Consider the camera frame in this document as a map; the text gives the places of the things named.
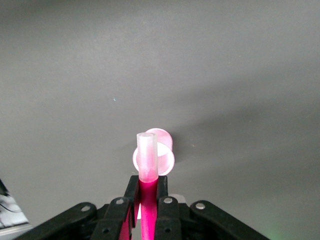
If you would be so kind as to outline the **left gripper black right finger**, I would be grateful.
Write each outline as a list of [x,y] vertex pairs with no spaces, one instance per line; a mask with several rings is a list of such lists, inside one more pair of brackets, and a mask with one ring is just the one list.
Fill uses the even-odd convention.
[[191,205],[168,194],[168,177],[157,183],[157,240],[266,240],[267,237],[207,200]]

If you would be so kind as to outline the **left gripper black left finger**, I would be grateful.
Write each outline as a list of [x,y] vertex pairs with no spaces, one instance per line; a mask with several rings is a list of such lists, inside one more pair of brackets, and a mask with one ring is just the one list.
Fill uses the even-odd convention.
[[132,175],[123,196],[97,208],[81,202],[33,229],[17,240],[130,240],[139,209],[139,178]]

